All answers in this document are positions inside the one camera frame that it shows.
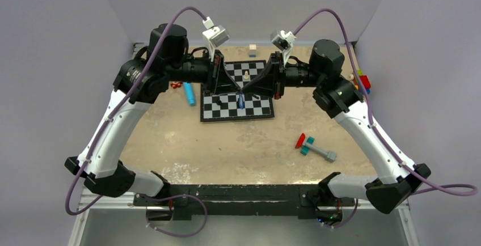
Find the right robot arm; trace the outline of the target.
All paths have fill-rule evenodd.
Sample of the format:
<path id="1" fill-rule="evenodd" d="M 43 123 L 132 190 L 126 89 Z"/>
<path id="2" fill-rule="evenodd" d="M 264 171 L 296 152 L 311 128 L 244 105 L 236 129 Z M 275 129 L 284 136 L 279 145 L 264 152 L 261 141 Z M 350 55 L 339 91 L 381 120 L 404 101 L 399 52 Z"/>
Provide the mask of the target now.
<path id="1" fill-rule="evenodd" d="M 274 52 L 242 92 L 279 99 L 286 87 L 313 87 L 316 104 L 348 132 L 377 173 L 350 176 L 334 172 L 319 183 L 319 199 L 327 205 L 344 197 L 367 200 L 379 212 L 389 214 L 421 186 L 421 179 L 428 178 L 431 170 L 400 151 L 399 163 L 376 136 L 361 92 L 341 75 L 344 60 L 339 45 L 327 39 L 314 43 L 308 63 L 284 65 L 283 54 Z"/>

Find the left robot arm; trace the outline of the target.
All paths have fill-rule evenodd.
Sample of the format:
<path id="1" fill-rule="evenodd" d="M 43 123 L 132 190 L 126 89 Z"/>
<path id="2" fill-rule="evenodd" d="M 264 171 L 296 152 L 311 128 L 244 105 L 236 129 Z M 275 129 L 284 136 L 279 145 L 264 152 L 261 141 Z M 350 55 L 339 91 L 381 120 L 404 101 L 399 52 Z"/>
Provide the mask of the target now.
<path id="1" fill-rule="evenodd" d="M 228 41 L 221 25 L 204 21 L 203 55 L 188 51 L 187 31 L 173 23 L 152 30 L 149 45 L 124 63 L 113 83 L 108 107 L 94 135 L 78 155 L 69 157 L 65 167 L 84 185 L 100 196 L 118 197 L 126 192 L 147 195 L 156 206 L 169 198 L 169 183 L 160 174 L 138 172 L 126 167 L 120 155 L 141 117 L 168 90 L 172 81 L 201 83 L 217 93 L 225 85 L 235 90 L 224 71 L 218 47 Z"/>

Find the blue key tag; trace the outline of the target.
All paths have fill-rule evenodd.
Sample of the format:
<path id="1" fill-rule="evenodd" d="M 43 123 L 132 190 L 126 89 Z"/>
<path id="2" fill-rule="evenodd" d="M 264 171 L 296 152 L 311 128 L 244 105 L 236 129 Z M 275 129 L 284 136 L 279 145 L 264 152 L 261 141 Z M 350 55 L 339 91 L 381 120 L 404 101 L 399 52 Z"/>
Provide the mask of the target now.
<path id="1" fill-rule="evenodd" d="M 238 94 L 238 108 L 245 109 L 245 99 L 242 93 Z"/>

